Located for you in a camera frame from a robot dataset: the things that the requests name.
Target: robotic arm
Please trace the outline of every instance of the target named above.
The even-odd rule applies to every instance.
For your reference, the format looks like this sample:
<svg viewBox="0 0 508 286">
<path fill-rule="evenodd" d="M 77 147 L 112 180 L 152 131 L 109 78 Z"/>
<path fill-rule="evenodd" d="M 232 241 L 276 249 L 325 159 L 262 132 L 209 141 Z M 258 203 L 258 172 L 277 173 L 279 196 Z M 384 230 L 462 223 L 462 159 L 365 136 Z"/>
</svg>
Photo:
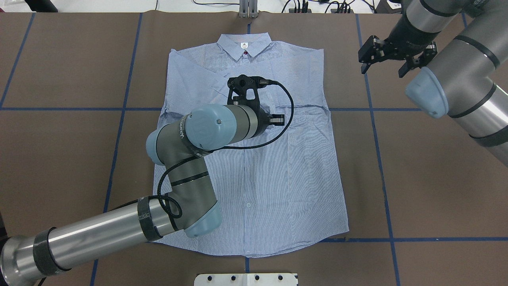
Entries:
<svg viewBox="0 0 508 286">
<path fill-rule="evenodd" d="M 371 36 L 359 50 L 362 73 L 385 60 L 406 61 L 399 77 L 421 68 L 406 88 L 410 100 L 433 118 L 448 114 L 508 166 L 508 95 L 488 77 L 508 59 L 508 2 L 406 0 L 403 7 L 388 38 Z M 461 11 L 474 21 L 438 54 L 432 41 Z"/>
<path fill-rule="evenodd" d="M 258 89 L 270 84 L 283 88 L 291 101 L 291 117 L 281 133 L 258 146 L 224 147 L 260 135 L 268 125 L 284 125 L 284 115 L 269 115 L 260 108 Z M 158 195 L 142 197 L 64 227 L 52 227 L 34 237 L 15 236 L 1 241 L 0 285 L 34 285 L 46 276 L 178 230 L 197 237 L 216 229 L 222 221 L 220 204 L 203 157 L 222 148 L 252 149 L 275 141 L 291 123 L 294 106 L 289 92 L 277 81 L 240 75 L 230 78 L 228 86 L 227 105 L 198 107 L 180 121 L 149 135 L 148 155 L 167 168 Z M 247 99 L 249 89 L 253 89 L 254 99 Z M 172 192 L 161 195 L 166 175 Z"/>
</svg>

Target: white background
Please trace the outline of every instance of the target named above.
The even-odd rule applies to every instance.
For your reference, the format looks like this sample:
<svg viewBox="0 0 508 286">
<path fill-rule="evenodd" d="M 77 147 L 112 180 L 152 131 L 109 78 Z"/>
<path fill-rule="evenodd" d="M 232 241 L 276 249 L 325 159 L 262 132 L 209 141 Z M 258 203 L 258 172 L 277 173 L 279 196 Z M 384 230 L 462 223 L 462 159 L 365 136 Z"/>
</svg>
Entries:
<svg viewBox="0 0 508 286">
<path fill-rule="evenodd" d="M 6 12 L 31 12 L 25 2 L 18 4 L 6 5 L 6 2 L 12 0 L 0 0 L 0 7 Z M 271 13 L 280 13 L 287 0 L 258 0 L 258 10 Z M 376 6 L 380 0 L 374 0 Z M 145 12 L 155 10 L 156 0 L 52 0 L 59 12 Z M 239 3 L 239 0 L 196 0 L 200 3 Z M 286 7 L 285 12 L 289 8 L 294 8 L 293 0 Z M 309 2 L 309 9 L 313 13 L 323 13 L 328 4 L 319 4 L 317 2 Z M 362 0 L 355 0 L 351 4 L 351 8 L 355 13 L 372 13 L 369 6 Z M 236 11 L 238 5 L 196 5 L 192 0 L 159 0 L 157 10 L 165 12 L 223 12 Z"/>
</svg>

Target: striped shirt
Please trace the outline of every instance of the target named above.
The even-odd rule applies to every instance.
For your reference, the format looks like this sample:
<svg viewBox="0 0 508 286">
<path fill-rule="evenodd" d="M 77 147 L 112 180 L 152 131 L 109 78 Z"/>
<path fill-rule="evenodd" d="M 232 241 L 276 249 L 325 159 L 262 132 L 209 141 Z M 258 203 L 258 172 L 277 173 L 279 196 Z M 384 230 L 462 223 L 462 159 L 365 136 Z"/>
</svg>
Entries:
<svg viewBox="0 0 508 286">
<path fill-rule="evenodd" d="M 217 43 L 171 50 L 159 127 L 204 104 L 226 104 L 227 80 L 240 74 L 281 82 L 295 101 L 295 111 L 290 127 L 274 143 L 205 157 L 221 204 L 219 228 L 197 238 L 177 232 L 157 242 L 211 255 L 255 258 L 301 249 L 348 231 L 323 64 L 322 49 L 272 41 L 266 33 L 221 35 Z M 267 113 L 289 118 L 291 104 L 280 87 L 260 89 L 259 97 Z M 282 128 L 270 126 L 233 146 L 262 144 Z M 164 170 L 155 166 L 154 193 Z M 169 184 L 162 191 L 170 191 Z"/>
</svg>

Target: table surface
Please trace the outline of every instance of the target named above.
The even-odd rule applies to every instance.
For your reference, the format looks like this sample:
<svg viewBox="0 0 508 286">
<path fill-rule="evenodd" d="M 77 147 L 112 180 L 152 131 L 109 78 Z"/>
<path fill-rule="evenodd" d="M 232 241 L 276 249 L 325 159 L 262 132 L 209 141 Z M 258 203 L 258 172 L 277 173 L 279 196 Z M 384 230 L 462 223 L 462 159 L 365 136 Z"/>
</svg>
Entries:
<svg viewBox="0 0 508 286">
<path fill-rule="evenodd" d="M 50 285 L 192 285 L 199 273 L 292 272 L 309 285 L 505 285 L 508 169 L 448 117 L 405 97 L 400 62 L 360 74 L 362 39 L 398 15 L 1 13 L 0 211 L 32 236 L 151 194 L 144 150 L 171 48 L 268 32 L 325 52 L 351 231 L 288 254 L 217 257 L 145 243 L 50 277 Z M 444 47 L 467 24 L 457 17 Z M 493 78 L 508 83 L 506 65 Z"/>
<path fill-rule="evenodd" d="M 239 0 L 195 0 L 197 3 L 239 3 Z M 271 13 L 280 13 L 287 0 L 258 0 L 258 10 Z M 370 4 L 377 4 L 380 0 L 366 0 Z M 51 0 L 60 12 L 146 12 L 149 10 L 157 10 L 164 12 L 238 12 L 238 5 L 196 5 L 192 0 Z M 324 13 L 328 4 L 319 4 L 317 2 L 309 2 L 309 9 L 313 13 Z M 289 8 L 293 8 L 291 1 L 286 7 L 285 12 Z M 20 0 L 0 0 L 0 8 L 6 12 L 31 12 L 30 8 L 24 1 Z M 337 8 L 336 5 L 330 6 L 330 9 Z M 355 0 L 351 3 L 351 8 L 355 13 L 372 13 L 369 6 L 362 0 Z"/>
</svg>

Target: blue plastic cap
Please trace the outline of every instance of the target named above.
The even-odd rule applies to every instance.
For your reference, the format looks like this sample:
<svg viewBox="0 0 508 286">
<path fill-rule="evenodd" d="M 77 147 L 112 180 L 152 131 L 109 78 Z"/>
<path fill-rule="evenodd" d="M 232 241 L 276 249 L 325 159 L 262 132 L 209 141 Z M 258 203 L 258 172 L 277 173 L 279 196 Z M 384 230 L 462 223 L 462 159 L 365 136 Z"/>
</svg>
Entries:
<svg viewBox="0 0 508 286">
<path fill-rule="evenodd" d="M 146 153 L 148 154 L 150 159 L 152 159 L 152 162 L 160 166 L 164 166 L 164 164 L 157 156 L 157 137 L 161 132 L 161 130 L 164 128 L 164 126 L 150 133 L 150 135 L 146 139 Z"/>
<path fill-rule="evenodd" d="M 217 201 L 200 219 L 183 231 L 188 237 L 198 237 L 212 232 L 222 223 L 220 203 Z"/>
<path fill-rule="evenodd" d="M 407 85 L 406 95 L 419 108 L 434 118 L 448 113 L 448 100 L 434 73 L 427 67 Z"/>
<path fill-rule="evenodd" d="M 223 105 L 203 105 L 194 109 L 187 117 L 185 133 L 197 148 L 219 149 L 235 137 L 236 118 L 231 110 Z"/>
</svg>

